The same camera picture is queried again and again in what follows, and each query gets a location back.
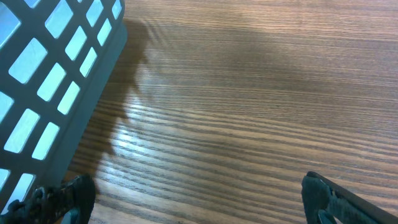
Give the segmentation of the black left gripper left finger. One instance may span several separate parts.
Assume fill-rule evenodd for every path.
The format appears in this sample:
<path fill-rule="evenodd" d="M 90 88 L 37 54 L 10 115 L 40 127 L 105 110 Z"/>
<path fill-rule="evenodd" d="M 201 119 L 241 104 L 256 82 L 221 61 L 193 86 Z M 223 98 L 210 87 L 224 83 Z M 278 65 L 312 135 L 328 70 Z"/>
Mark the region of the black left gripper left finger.
<path fill-rule="evenodd" d="M 96 186 L 88 174 L 76 176 L 59 186 L 41 186 L 31 197 L 15 200 L 1 215 L 1 223 L 79 223 L 90 220 L 96 198 Z"/>

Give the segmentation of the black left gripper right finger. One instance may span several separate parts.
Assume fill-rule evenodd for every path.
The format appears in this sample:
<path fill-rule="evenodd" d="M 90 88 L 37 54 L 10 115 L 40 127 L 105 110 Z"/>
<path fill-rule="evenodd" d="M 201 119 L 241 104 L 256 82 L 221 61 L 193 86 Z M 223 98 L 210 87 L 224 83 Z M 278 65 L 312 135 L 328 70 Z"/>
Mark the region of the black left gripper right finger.
<path fill-rule="evenodd" d="M 308 224 L 397 224 L 396 216 L 312 171 L 302 180 L 302 202 Z"/>

